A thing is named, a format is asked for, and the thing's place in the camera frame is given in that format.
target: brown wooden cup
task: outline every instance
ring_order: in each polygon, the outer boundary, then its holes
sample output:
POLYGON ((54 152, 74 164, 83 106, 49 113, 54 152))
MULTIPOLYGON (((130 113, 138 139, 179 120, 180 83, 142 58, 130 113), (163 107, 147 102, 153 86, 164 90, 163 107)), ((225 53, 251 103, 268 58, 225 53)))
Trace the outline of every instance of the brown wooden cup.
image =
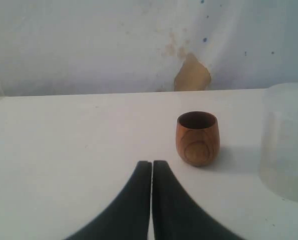
POLYGON ((177 122, 176 148, 180 157, 193 166, 213 162, 220 149, 217 118, 203 111, 181 115, 177 122))

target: transparent cylinder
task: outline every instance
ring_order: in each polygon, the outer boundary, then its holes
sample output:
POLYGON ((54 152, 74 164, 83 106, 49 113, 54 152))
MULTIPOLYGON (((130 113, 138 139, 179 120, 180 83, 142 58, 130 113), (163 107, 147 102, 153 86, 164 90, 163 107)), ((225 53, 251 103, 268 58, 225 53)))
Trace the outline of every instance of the transparent cylinder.
POLYGON ((274 193, 298 202, 298 83, 268 88, 263 103, 259 176, 274 193))

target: white wall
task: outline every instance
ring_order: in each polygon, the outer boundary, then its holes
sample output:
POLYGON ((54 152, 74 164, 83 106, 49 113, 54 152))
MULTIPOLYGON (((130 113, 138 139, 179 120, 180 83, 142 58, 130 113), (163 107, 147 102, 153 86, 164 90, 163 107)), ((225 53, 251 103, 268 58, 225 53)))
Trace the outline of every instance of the white wall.
POLYGON ((298 0, 0 0, 0 95, 171 91, 170 44, 210 89, 298 82, 298 0))

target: wood grain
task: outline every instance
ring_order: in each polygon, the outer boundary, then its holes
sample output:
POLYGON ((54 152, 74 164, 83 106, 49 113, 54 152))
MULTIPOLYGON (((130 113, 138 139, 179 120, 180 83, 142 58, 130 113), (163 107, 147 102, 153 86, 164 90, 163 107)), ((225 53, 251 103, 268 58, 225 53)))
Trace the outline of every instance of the wood grain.
POLYGON ((193 166, 212 163, 220 149, 217 118, 201 111, 180 116, 176 129, 176 148, 180 157, 193 166))

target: white table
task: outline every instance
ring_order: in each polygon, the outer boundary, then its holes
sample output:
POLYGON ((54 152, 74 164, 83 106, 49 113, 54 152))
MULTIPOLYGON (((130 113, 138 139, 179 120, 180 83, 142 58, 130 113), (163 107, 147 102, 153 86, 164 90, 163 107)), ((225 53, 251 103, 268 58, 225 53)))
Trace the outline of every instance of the white table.
POLYGON ((167 160, 193 199, 247 240, 298 240, 298 203, 257 175, 262 93, 0 98, 0 240, 67 237, 112 201, 140 160, 167 160), (219 121, 221 152, 207 168, 175 150, 177 117, 194 110, 219 121))

